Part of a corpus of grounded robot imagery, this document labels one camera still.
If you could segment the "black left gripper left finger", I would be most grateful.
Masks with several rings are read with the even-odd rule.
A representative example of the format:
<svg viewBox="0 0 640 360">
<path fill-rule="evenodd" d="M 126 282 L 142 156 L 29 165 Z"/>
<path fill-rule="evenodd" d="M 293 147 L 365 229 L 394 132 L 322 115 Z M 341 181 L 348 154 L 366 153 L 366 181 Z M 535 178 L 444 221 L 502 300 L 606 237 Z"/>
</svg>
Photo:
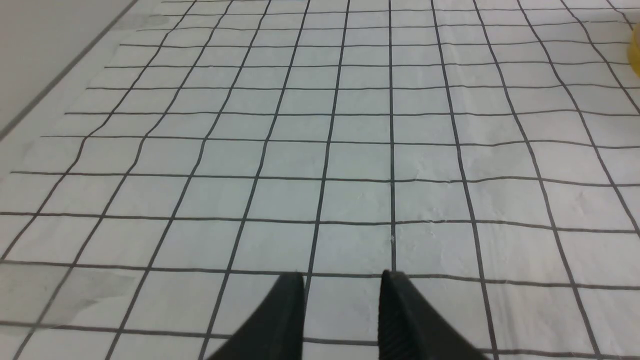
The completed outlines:
<svg viewBox="0 0 640 360">
<path fill-rule="evenodd" d="M 305 294 L 301 273 L 280 275 L 247 321 L 210 360 L 301 360 Z"/>
</svg>

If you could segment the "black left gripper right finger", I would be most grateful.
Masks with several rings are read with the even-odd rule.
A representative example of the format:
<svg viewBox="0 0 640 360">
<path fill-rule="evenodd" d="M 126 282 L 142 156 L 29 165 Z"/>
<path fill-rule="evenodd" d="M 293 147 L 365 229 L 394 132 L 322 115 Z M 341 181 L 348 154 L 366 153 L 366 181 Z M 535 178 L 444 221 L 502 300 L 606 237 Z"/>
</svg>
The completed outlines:
<svg viewBox="0 0 640 360">
<path fill-rule="evenodd" d="M 380 360 L 485 360 L 423 297 L 408 276 L 381 275 L 377 324 Z"/>
</svg>

